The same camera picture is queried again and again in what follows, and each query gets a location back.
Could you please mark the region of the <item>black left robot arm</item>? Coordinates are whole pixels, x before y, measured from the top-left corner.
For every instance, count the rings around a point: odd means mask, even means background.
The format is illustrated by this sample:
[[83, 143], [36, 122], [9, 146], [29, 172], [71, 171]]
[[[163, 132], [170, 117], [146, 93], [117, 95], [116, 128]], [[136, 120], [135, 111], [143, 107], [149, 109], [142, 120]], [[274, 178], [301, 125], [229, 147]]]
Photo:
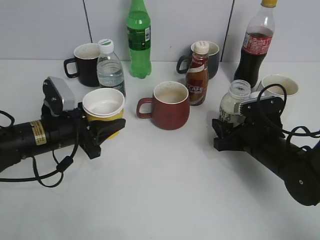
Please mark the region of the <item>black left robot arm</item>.
[[100, 145], [125, 127], [126, 120], [88, 121], [82, 104], [60, 115], [52, 115], [42, 107], [39, 120], [15, 124], [0, 130], [0, 169], [18, 164], [21, 160], [52, 150], [79, 144], [90, 159], [101, 155]]

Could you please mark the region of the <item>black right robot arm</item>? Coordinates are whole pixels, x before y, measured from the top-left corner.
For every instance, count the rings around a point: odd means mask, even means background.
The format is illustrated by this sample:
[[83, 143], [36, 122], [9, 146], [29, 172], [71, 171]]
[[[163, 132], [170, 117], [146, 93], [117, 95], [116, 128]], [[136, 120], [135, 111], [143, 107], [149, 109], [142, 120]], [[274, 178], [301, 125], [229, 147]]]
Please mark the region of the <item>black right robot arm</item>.
[[216, 132], [213, 146], [219, 152], [246, 152], [281, 180], [298, 203], [320, 203], [320, 146], [298, 147], [262, 117], [248, 117], [244, 123], [212, 119]]

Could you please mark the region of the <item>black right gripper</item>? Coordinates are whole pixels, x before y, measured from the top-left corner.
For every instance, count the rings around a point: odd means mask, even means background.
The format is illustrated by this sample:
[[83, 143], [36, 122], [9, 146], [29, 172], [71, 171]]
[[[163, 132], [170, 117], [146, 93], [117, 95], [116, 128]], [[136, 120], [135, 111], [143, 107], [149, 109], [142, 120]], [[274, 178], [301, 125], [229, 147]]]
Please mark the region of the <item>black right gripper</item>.
[[270, 126], [262, 116], [247, 117], [238, 126], [213, 118], [212, 128], [216, 134], [214, 148], [219, 152], [254, 152], [262, 147], [267, 147], [270, 152], [287, 150], [284, 134]]

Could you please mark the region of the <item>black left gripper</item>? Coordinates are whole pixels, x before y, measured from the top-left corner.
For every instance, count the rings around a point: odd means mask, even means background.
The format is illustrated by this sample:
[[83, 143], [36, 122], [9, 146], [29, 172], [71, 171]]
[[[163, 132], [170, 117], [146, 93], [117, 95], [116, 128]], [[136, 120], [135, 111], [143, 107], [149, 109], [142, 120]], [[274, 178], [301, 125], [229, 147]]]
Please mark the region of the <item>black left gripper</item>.
[[46, 143], [41, 145], [42, 154], [78, 143], [92, 160], [101, 155], [100, 145], [125, 127], [126, 120], [119, 118], [88, 123], [81, 102], [74, 110], [63, 111], [60, 115], [54, 114], [49, 105], [44, 103], [41, 108], [41, 123], [46, 136]]

